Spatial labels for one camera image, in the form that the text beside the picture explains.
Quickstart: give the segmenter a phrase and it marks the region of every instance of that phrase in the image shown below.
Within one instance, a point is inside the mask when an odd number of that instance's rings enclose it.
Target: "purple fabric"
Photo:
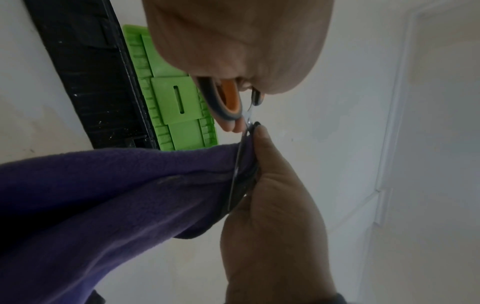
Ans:
[[[83,304],[120,264],[202,234],[219,219],[237,147],[94,150],[1,165],[0,302]]]

